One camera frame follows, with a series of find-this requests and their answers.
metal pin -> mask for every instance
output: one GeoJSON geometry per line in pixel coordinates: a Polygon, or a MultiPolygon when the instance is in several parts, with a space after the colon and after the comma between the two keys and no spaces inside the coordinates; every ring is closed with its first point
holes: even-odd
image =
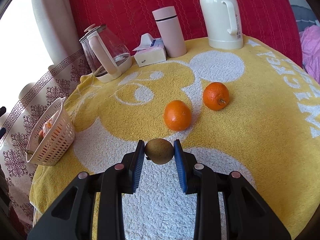
{"type": "Polygon", "coordinates": [[[195,169],[196,170],[202,170],[203,168],[204,168],[203,164],[201,164],[201,163],[196,163],[195,164],[195,169]]]}
{"type": "Polygon", "coordinates": [[[231,172],[231,176],[234,177],[235,179],[239,179],[241,174],[239,171],[233,171],[231,172]]]}
{"type": "Polygon", "coordinates": [[[115,170],[119,171],[122,170],[124,168],[124,165],[122,163],[118,163],[115,165],[115,170]]]}
{"type": "Polygon", "coordinates": [[[80,173],[78,174],[78,178],[79,178],[79,179],[85,179],[86,177],[88,177],[88,173],[86,173],[85,171],[80,172],[80,173]]]}

curtain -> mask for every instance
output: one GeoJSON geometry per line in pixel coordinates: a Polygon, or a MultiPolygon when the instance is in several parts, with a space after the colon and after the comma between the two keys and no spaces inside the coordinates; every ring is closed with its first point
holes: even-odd
{"type": "Polygon", "coordinates": [[[28,194],[36,170],[36,165],[26,162],[29,136],[48,106],[58,97],[69,96],[80,77],[91,72],[79,43],[69,0],[32,0],[32,6],[54,65],[37,82],[26,84],[14,108],[0,118],[0,126],[7,129],[0,140],[0,164],[9,185],[12,207],[26,231],[33,220],[28,194]]]}

kettle handle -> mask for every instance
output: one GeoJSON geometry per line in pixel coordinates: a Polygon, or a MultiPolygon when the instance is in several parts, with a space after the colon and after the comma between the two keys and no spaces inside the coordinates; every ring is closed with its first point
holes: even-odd
{"type": "Polygon", "coordinates": [[[95,31],[88,35],[88,41],[92,51],[94,52],[102,66],[105,68],[105,70],[114,79],[120,77],[122,73],[117,68],[116,62],[113,60],[112,56],[110,55],[110,52],[102,42],[98,32],[95,31]]]}
{"type": "Polygon", "coordinates": [[[224,3],[228,9],[229,21],[230,21],[230,29],[228,29],[228,33],[234,35],[238,31],[235,7],[233,6],[233,3],[230,1],[221,1],[221,3],[224,3]]]}

tissue pack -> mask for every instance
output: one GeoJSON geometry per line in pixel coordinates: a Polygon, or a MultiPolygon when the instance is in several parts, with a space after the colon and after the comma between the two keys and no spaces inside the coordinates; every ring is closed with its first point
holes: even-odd
{"type": "Polygon", "coordinates": [[[151,35],[147,37],[144,37],[144,35],[141,37],[140,46],[134,49],[137,50],[134,58],[139,67],[166,61],[166,51],[162,39],[153,39],[151,35]]]}

window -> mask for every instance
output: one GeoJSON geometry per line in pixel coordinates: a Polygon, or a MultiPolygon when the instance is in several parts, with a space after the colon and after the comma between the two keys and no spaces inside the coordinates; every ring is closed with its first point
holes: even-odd
{"type": "Polygon", "coordinates": [[[53,64],[40,36],[31,0],[13,0],[0,19],[0,107],[10,112],[19,93],[53,64]]]}

